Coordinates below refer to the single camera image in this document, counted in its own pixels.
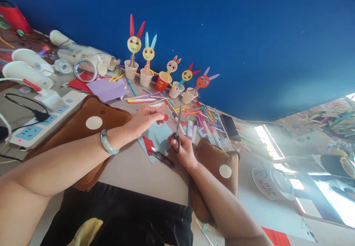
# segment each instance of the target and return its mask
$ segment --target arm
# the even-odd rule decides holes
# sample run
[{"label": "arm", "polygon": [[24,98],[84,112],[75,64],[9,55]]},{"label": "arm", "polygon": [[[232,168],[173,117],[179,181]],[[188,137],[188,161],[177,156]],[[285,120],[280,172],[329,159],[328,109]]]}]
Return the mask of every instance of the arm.
[{"label": "arm", "polygon": [[[163,118],[155,108],[143,107],[126,125],[107,131],[107,138],[112,148],[120,149]],[[55,147],[1,176],[0,245],[28,245],[51,197],[108,157],[97,133]]]},{"label": "arm", "polygon": [[[237,197],[197,161],[191,140],[181,134],[179,137],[181,147],[177,157],[199,188],[226,245],[272,245]],[[168,141],[177,148],[175,139],[170,136]]]}]

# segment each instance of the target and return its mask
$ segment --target scissors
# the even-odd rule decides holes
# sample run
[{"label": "scissors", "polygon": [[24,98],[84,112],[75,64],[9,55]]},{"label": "scissors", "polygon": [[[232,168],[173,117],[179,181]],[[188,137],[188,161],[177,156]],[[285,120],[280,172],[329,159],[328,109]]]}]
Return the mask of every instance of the scissors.
[{"label": "scissors", "polygon": [[176,122],[176,132],[173,133],[173,135],[171,136],[171,138],[174,138],[176,139],[177,141],[177,150],[174,149],[174,151],[178,154],[180,152],[180,138],[179,138],[179,135],[178,135],[178,130],[179,130],[179,125],[180,125],[180,118],[181,118],[181,106],[180,106],[180,111],[179,111],[179,117],[177,119],[177,122]]},{"label": "scissors", "polygon": [[174,162],[171,161],[168,157],[166,157],[165,155],[163,155],[161,152],[159,152],[157,149],[155,149],[154,147],[151,147],[151,150],[148,150],[155,158],[157,158],[158,160],[162,161],[164,165],[173,168],[175,166]]}]

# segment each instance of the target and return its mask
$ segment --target black pants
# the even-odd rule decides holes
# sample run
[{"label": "black pants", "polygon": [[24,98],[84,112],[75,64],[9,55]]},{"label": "black pants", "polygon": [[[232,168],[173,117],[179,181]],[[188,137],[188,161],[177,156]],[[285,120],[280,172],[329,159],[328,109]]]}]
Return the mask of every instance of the black pants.
[{"label": "black pants", "polygon": [[104,223],[90,245],[192,245],[192,208],[100,182],[90,191],[65,190],[41,245],[68,245],[91,218]]}]

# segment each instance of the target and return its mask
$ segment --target red cup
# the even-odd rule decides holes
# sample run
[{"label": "red cup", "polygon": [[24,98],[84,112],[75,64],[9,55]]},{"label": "red cup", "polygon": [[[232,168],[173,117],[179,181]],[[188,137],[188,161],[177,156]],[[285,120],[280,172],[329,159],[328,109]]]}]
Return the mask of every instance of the red cup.
[{"label": "red cup", "polygon": [[155,89],[157,91],[164,91],[165,88],[169,85],[169,83],[171,83],[173,81],[172,77],[170,75],[168,75],[166,72],[161,71],[159,72],[159,77],[156,80],[156,84],[155,84]]}]

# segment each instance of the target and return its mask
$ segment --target power strip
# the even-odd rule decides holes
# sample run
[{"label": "power strip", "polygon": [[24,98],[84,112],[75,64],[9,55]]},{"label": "power strip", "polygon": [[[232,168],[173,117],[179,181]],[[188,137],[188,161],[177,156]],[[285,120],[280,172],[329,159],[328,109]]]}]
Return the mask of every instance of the power strip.
[{"label": "power strip", "polygon": [[[69,115],[71,115],[75,108],[79,107],[81,101],[86,97],[86,94],[70,91],[62,97],[65,105],[55,113],[50,113],[50,117],[39,124],[24,127],[16,130],[10,139],[10,143],[18,145],[19,150],[26,151],[33,149],[40,144],[48,134],[49,131],[57,128]],[[31,119],[25,125],[36,123],[35,118]]]}]

